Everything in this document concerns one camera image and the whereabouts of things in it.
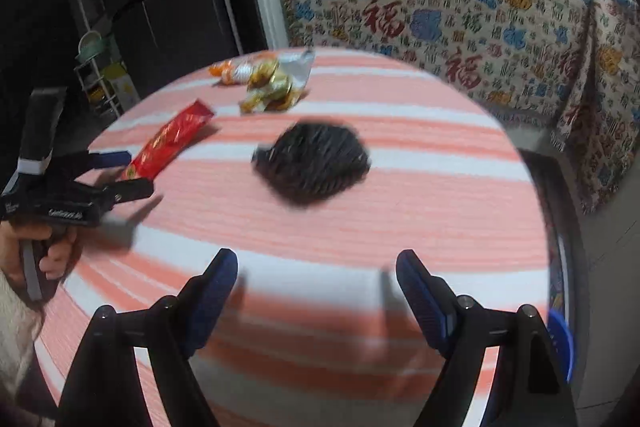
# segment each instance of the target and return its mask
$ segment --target black food item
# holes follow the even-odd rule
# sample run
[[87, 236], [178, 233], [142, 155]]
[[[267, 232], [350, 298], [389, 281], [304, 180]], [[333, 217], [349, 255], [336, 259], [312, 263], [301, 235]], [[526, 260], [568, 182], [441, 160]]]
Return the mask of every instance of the black food item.
[[369, 155], [356, 134], [341, 125], [301, 121], [271, 148], [258, 148], [255, 169], [287, 200], [324, 200], [359, 182], [369, 171]]

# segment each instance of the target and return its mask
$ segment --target striped tablecloth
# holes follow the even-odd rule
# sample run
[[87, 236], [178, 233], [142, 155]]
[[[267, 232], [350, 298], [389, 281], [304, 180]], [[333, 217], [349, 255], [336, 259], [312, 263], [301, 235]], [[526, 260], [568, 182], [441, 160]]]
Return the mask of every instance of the striped tablecloth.
[[[239, 116], [244, 87], [211, 84], [206, 70], [177, 80], [92, 145], [135, 153], [196, 98], [217, 111], [216, 132], [158, 176], [156, 206], [126, 203], [108, 217], [105, 233], [109, 221], [142, 219], [132, 245], [86, 245], [49, 303], [36, 353], [56, 399], [98, 306], [129, 311], [175, 294], [220, 247], [238, 254], [239, 277], [191, 365], [223, 427], [412, 425], [442, 359], [396, 282], [404, 248], [457, 294], [512, 311], [532, 303], [546, 316], [534, 186], [498, 123], [469, 99], [402, 62], [334, 48], [318, 49], [308, 97], [284, 114]], [[355, 127], [372, 169], [300, 210], [273, 197], [250, 159], [306, 116]], [[168, 425], [146, 352], [136, 354], [154, 425]], [[496, 355], [485, 355], [467, 426], [479, 424]]]

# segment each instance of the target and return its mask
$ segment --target red snack package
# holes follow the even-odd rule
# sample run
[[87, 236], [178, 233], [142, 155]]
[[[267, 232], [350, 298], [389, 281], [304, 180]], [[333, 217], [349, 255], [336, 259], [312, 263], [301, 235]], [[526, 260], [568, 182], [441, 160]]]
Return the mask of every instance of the red snack package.
[[146, 143], [123, 172], [122, 179], [155, 179], [213, 115], [200, 100], [180, 111]]

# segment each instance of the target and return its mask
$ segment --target human hand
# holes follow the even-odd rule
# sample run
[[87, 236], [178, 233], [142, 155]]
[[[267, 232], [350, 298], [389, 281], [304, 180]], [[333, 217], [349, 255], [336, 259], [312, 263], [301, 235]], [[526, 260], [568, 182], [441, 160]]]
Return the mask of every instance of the human hand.
[[[20, 264], [20, 240], [45, 241], [51, 238], [52, 232], [50, 225], [36, 221], [0, 223], [0, 270], [14, 285], [18, 287], [25, 285]], [[40, 270], [47, 279], [60, 279], [65, 274], [77, 237], [76, 227], [68, 227], [65, 235], [49, 247], [47, 256], [40, 260]]]

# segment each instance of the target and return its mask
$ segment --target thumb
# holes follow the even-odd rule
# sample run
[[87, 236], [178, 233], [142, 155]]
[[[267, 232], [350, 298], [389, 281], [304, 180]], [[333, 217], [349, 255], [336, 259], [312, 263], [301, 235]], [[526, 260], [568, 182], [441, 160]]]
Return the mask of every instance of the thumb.
[[44, 241], [51, 237], [51, 227], [46, 223], [38, 223], [29, 221], [25, 223], [9, 222], [7, 232], [16, 239], [33, 239], [35, 241]]

